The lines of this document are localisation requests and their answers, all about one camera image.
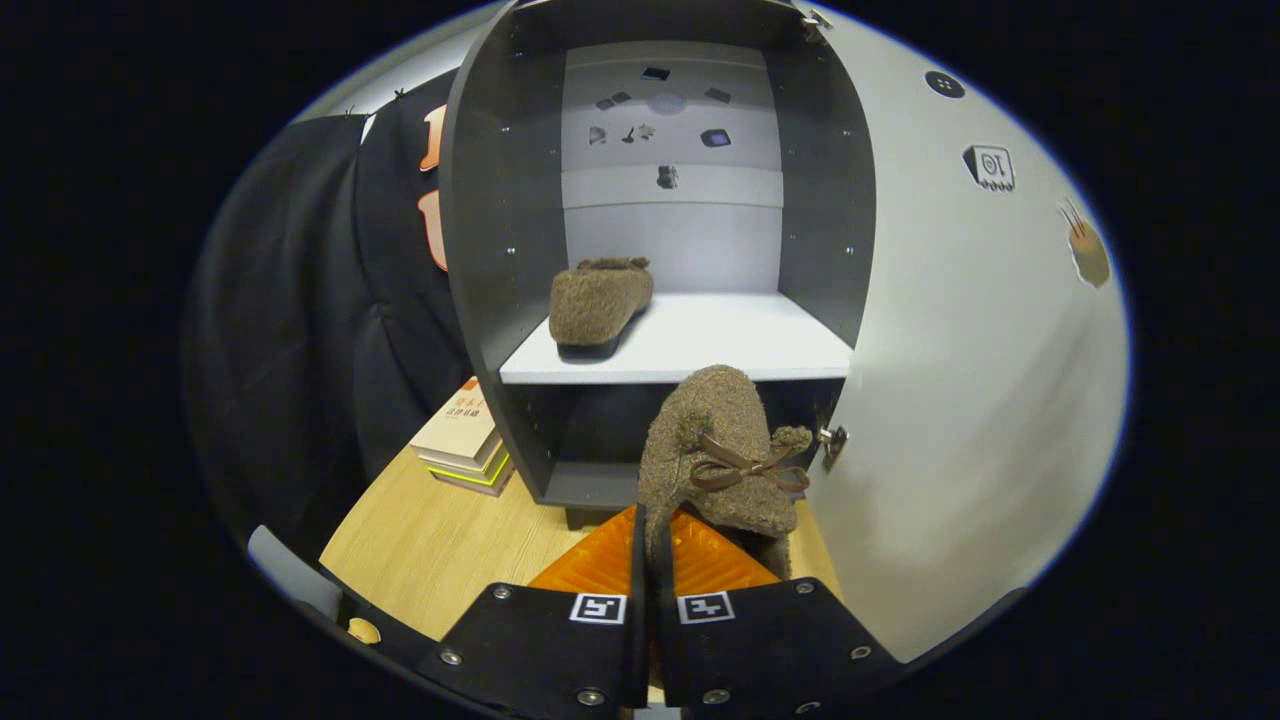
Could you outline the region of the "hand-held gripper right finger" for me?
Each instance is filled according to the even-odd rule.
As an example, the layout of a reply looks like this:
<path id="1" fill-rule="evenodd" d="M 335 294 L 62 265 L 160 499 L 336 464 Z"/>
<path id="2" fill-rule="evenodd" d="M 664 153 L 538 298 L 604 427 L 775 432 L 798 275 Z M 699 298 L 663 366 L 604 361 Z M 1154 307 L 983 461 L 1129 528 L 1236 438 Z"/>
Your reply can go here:
<path id="1" fill-rule="evenodd" d="M 655 542 L 655 651 L 685 719 L 845 719 L 905 669 L 820 579 L 777 580 L 686 512 Z"/>

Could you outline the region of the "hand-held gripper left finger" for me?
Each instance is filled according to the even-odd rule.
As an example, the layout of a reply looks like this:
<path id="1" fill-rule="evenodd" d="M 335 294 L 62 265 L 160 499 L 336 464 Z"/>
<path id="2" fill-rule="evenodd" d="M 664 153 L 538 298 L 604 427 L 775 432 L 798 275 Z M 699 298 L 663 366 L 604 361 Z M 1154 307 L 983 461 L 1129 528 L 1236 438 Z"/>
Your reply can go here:
<path id="1" fill-rule="evenodd" d="M 646 705 L 644 506 L 616 515 L 623 589 L 566 592 L 493 583 L 417 675 L 494 714 L 622 716 Z"/>

